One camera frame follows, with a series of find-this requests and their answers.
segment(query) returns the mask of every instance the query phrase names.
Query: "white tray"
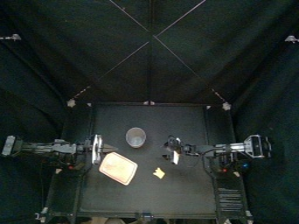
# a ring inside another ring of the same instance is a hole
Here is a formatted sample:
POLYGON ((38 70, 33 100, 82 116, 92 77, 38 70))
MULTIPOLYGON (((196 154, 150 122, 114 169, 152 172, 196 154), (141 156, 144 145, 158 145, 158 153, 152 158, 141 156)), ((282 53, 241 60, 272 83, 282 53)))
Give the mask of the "white tray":
POLYGON ((137 164, 134 162, 112 152, 106 154, 98 171, 126 186, 136 174, 136 167, 137 164))

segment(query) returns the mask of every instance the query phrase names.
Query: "small bowl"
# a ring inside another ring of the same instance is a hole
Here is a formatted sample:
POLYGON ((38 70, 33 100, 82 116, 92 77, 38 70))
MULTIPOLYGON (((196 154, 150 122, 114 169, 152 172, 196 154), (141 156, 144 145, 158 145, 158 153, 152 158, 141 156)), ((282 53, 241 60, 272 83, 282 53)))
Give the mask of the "small bowl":
POLYGON ((133 148, 140 148, 145 142, 145 132, 140 128, 132 128, 125 133, 125 141, 133 148))

